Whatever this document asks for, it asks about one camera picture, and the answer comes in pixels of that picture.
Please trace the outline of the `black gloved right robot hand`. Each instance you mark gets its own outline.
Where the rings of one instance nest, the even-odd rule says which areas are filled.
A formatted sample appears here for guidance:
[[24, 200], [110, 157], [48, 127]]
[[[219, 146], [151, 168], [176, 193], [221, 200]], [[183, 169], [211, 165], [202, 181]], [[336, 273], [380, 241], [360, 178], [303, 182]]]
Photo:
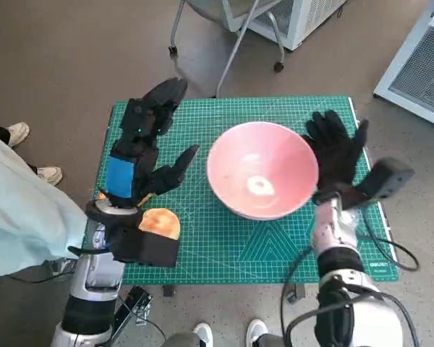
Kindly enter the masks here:
[[359, 124], [349, 136], [339, 115], [328, 110], [315, 111], [305, 123], [307, 133], [302, 138], [311, 147], [318, 162], [319, 176], [314, 199], [324, 201], [336, 194], [354, 190], [356, 165], [367, 142], [369, 121]]

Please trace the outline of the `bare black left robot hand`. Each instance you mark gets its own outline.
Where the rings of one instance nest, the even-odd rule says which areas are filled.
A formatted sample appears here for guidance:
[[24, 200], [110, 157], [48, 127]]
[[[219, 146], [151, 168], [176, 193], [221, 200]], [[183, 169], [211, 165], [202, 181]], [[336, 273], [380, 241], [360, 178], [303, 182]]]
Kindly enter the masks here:
[[141, 98], [130, 98], [124, 111], [117, 139], [109, 153], [106, 189], [109, 202], [120, 208], [141, 205], [151, 195], [176, 189], [200, 146], [191, 145], [172, 166], [156, 168], [157, 137], [173, 124], [173, 115], [183, 101], [187, 81], [172, 77], [156, 85]]

